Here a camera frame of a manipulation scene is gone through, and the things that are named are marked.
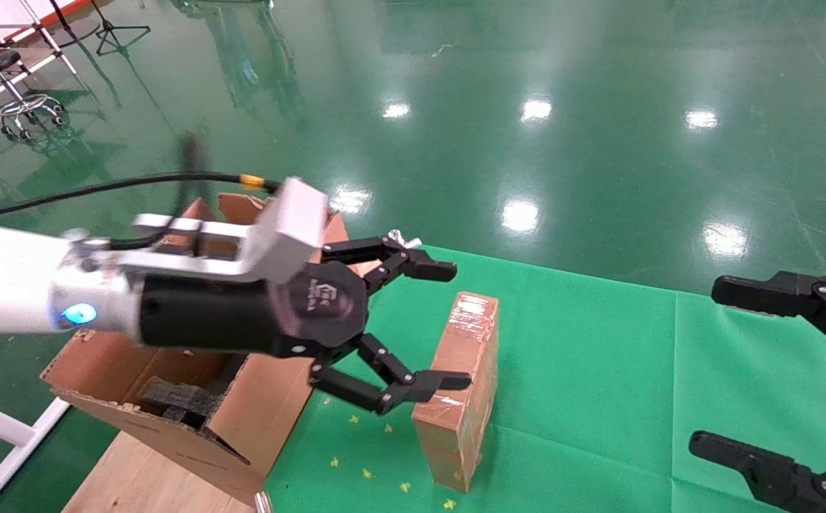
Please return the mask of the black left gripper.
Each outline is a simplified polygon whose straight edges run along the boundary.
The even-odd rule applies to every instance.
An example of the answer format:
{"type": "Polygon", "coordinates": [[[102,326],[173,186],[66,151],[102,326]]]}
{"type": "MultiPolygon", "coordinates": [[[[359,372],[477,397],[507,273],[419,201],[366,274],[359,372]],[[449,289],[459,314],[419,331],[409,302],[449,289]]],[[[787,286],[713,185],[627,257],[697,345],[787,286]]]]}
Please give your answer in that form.
{"type": "Polygon", "coordinates": [[[374,335],[362,334],[370,296],[400,276],[452,281],[454,263],[387,236],[325,244],[321,262],[285,284],[149,276],[138,340],[155,348],[316,358],[309,369],[312,388],[377,415],[403,403],[428,403],[439,390],[471,386],[465,371],[411,371],[374,335]],[[348,268],[371,262],[376,266],[361,277],[348,268]],[[383,389],[332,367],[335,357],[353,349],[383,389]]]}

